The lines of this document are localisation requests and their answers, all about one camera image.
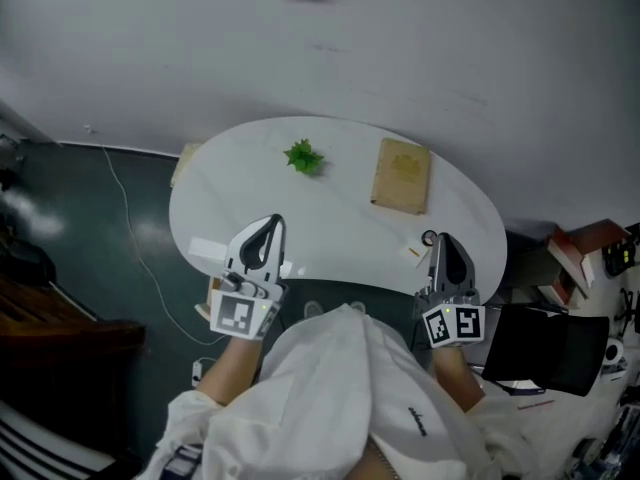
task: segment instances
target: small succulent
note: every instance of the small succulent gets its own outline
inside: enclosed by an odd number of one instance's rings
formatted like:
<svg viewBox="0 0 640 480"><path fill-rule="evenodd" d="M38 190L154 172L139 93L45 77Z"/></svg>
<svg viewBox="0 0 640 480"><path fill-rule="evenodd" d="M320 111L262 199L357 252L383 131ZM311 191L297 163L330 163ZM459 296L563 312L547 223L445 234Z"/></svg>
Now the small succulent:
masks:
<svg viewBox="0 0 640 480"><path fill-rule="evenodd" d="M300 142L296 142L284 154L289 159L287 165L293 165L297 172L303 174L313 174L324 158L324 156L318 155L311 150L309 139L302 139Z"/></svg>

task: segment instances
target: oval table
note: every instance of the oval table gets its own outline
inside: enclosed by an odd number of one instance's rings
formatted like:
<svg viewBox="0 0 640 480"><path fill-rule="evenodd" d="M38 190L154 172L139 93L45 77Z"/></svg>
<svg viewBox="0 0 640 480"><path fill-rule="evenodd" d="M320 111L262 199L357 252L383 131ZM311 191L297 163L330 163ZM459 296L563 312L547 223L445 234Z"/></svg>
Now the oval table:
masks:
<svg viewBox="0 0 640 480"><path fill-rule="evenodd" d="M171 194L173 238L191 265L222 271L226 245L247 224L272 213L286 222L283 278L324 279L414 294L428 282L429 258L414 267L400 255L428 229L446 231L474 262L483 302L502 278L507 243L489 198L432 153L427 213L409 215L370 203L380 141L408 139L366 124L324 117L265 119L231 128L202 145ZM324 155L309 177L287 166L284 151L308 138Z"/></svg>

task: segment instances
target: white cord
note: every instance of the white cord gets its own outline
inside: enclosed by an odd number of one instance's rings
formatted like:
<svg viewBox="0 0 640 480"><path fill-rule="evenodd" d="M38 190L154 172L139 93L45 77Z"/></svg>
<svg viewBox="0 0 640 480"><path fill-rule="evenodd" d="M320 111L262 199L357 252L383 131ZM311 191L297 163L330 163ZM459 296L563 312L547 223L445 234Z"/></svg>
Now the white cord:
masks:
<svg viewBox="0 0 640 480"><path fill-rule="evenodd" d="M151 271L149 266L142 259L142 254L140 254L140 248L138 247L138 240L136 239L136 235L133 232L133 226L131 225L131 216L129 214L129 198L127 197L127 191L124 188L124 185L120 181L120 178L118 178L118 175L116 174L116 171L113 168L113 164L111 163L111 157L109 156L109 153L107 152L106 148L103 145L100 145L100 147L104 152L104 156L107 158L107 163L109 164L109 170L113 175L113 179L116 180L116 183L118 184L118 186L120 187L120 190L122 191L122 198L124 199L124 211L127 217L127 227L129 228L129 233L131 234L131 240L133 241L133 247L135 249L136 256L138 258L138 261L140 262L140 265L142 265L142 267L147 271L147 274L149 274L149 277L153 280L153 283L156 285L156 290L158 292L158 297L160 298L160 303L162 304L162 309L164 309L164 312L166 313L169 320L171 320L173 325L175 325L178 329L180 329L180 331L182 331L182 333L187 338L189 338L192 341L195 341L196 343L199 343L200 345L206 345L206 346L215 345L219 341L226 338L227 335L223 334L219 338L216 338L215 340L209 341L209 342L199 340L198 338L194 338L193 336L191 336L191 334L189 334L189 332L184 327L182 327L178 323L178 321L174 318L174 316L169 312L169 309L167 308L167 304L164 301L164 296L162 295L162 289L160 288L160 283L158 282L158 279L156 278L154 273Z"/></svg>

